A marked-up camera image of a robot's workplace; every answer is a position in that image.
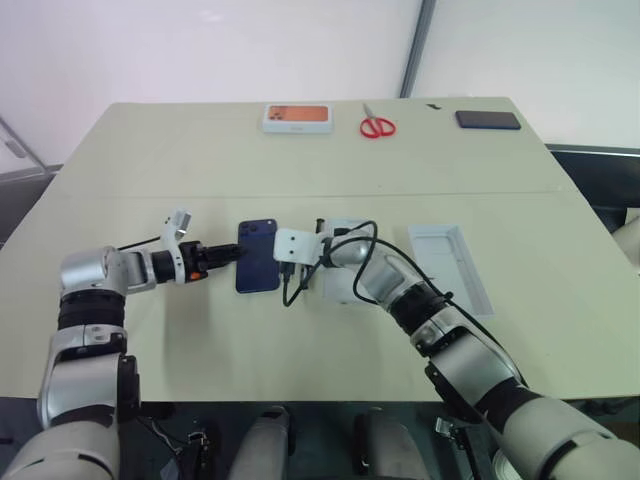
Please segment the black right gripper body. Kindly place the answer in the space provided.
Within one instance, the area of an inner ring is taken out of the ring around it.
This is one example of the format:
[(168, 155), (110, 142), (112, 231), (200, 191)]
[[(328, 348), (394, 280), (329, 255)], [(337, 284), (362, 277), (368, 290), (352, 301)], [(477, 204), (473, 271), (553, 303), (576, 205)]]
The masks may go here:
[(289, 284), (291, 278), (295, 274), (295, 272), (299, 273), (299, 288), (302, 290), (307, 289), (307, 266), (305, 264), (296, 264), (292, 262), (284, 262), (281, 261), (279, 263), (279, 273), (282, 278), (283, 289), (287, 289), (287, 285)]

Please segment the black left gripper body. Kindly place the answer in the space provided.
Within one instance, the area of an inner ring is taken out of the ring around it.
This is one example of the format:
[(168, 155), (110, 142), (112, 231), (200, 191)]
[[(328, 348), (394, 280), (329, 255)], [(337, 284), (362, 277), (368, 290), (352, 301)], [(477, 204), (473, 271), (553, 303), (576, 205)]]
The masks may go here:
[(208, 248), (199, 241), (189, 241), (180, 243), (179, 250), (184, 265), (185, 282), (206, 279), (209, 271)]

